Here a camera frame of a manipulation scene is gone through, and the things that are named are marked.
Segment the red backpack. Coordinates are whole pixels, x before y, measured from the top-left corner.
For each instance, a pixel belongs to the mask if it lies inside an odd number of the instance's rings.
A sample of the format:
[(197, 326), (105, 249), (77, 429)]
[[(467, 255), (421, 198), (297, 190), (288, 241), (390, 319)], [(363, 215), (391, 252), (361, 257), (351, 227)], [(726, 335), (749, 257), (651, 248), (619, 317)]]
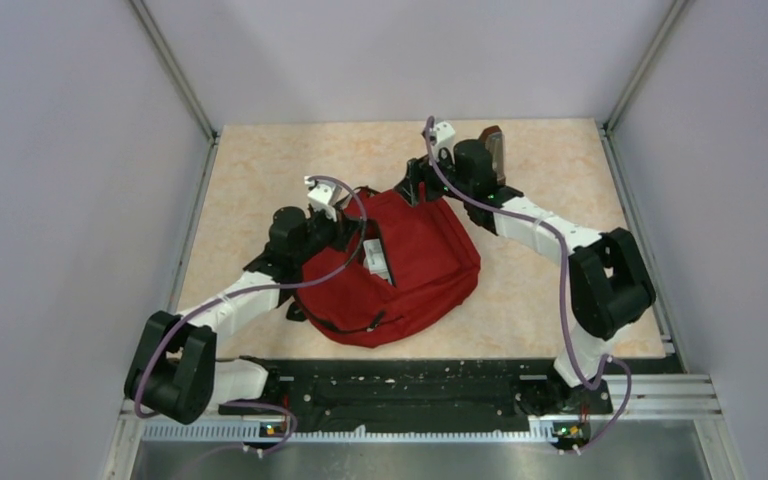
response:
[(365, 240), (383, 249), (388, 276), (327, 248), (303, 266), (307, 281), (345, 269), (293, 295), (286, 317), (308, 321), (330, 340), (375, 348), (417, 334), (461, 305), (475, 290), (481, 257), (462, 222), (444, 200), (410, 206), (393, 190), (357, 190), (346, 213), (368, 215)]

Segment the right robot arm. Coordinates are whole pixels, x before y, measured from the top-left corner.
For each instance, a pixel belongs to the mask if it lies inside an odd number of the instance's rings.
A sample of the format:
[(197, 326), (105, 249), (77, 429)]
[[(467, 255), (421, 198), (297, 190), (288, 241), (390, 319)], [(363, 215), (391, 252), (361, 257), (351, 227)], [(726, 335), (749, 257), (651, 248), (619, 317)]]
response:
[(490, 140), (429, 144), (427, 155), (408, 161), (396, 190), (411, 206), (459, 200), (477, 226), (559, 266), (564, 347), (546, 397), (554, 409), (574, 411), (599, 385), (616, 335), (655, 303), (633, 234), (621, 227), (601, 232), (539, 207), (507, 185), (503, 150)]

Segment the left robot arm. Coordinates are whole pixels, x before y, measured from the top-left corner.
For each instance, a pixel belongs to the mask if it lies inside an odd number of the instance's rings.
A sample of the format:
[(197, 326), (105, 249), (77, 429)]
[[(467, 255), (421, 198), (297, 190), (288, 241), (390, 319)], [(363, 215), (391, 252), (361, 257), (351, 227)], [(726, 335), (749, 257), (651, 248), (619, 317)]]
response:
[(252, 360), (217, 360), (220, 343), (251, 320), (277, 309), (301, 288), (323, 283), (342, 270), (304, 280), (303, 265), (329, 247), (345, 248), (363, 232), (366, 216), (342, 210), (277, 210), (264, 250), (229, 287), (182, 313), (163, 310), (146, 321), (124, 393), (140, 418), (166, 416), (188, 425), (209, 407), (243, 401), (257, 413), (279, 404), (280, 386)]

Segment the white paper tag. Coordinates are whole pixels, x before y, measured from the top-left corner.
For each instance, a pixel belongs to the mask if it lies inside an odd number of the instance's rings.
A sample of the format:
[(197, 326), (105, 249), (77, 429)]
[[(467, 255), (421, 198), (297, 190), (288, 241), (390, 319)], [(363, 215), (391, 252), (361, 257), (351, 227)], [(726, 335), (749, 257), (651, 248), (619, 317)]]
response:
[(376, 275), (389, 284), (393, 284), (388, 267), (383, 244), (380, 239), (369, 239), (363, 242), (363, 265), (370, 274)]

